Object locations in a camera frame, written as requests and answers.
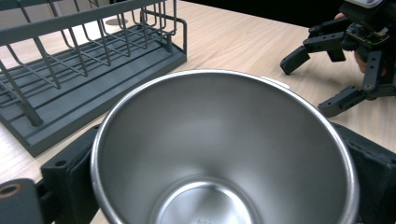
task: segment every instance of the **dish drying tray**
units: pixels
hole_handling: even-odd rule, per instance
[[[71,2],[75,12],[60,16],[58,1]],[[34,157],[106,113],[128,91],[187,61],[187,23],[177,18],[176,0],[170,9],[161,0],[104,6],[89,0],[92,8],[85,10],[81,2],[0,0],[0,10],[18,8],[27,21],[0,30],[0,120]],[[53,17],[31,21],[27,9],[42,4]],[[108,18],[116,31],[108,30]],[[47,50],[43,39],[49,34],[59,36],[63,50]],[[177,34],[181,47],[172,41]],[[20,42],[32,43],[28,50],[36,50],[38,59],[23,62],[14,50]],[[4,52],[15,66],[3,62]]]

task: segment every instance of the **black bracket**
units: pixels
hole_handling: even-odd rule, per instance
[[[43,178],[14,179],[0,185],[0,223],[90,223],[95,200],[90,157],[97,126],[41,166]]]
[[[359,224],[396,221],[396,154],[339,124],[333,124],[354,161],[361,188]],[[97,127],[42,166],[43,179],[0,185],[0,224],[84,224],[98,211],[90,177]]]

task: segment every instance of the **robotic arm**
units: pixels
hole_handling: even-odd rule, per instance
[[[339,9],[344,18],[311,27],[303,44],[282,60],[286,75],[309,60],[309,53],[320,51],[327,51],[332,62],[342,62],[344,50],[356,50],[367,63],[362,89],[348,86],[319,104],[324,116],[336,116],[365,99],[396,96],[395,1],[346,0]]]

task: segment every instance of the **table surface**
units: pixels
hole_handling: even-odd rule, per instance
[[[302,45],[308,28],[249,16],[214,7],[177,1],[177,16],[188,24],[188,61],[175,71],[191,69],[226,69],[259,77],[269,77],[290,89],[313,106],[333,97],[348,85],[360,87],[363,74],[346,52],[346,61],[332,63],[325,52],[311,54],[311,59],[286,76],[279,64]],[[181,37],[174,39],[180,42]],[[363,101],[348,111],[330,118],[348,129],[396,152],[396,111],[393,97]],[[40,166],[60,150],[101,122],[103,116],[86,125],[37,158],[32,158],[17,139],[0,126],[0,183],[15,178],[41,178]],[[95,223],[106,223],[101,212]]]

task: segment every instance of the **gray dish rack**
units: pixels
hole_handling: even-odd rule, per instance
[[[62,1],[75,12],[60,16],[56,3]],[[106,113],[128,91],[187,61],[187,23],[177,17],[176,0],[84,1],[92,8],[81,10],[82,0],[0,0],[0,11],[17,8],[27,21],[0,30],[0,48],[16,63],[9,67],[0,55],[0,120],[33,157]],[[42,4],[53,17],[31,21],[26,8]],[[108,18],[115,18],[117,31],[108,31]],[[49,53],[42,40],[48,34],[61,36],[65,49]],[[23,62],[13,47],[22,41],[34,43],[40,57]]]

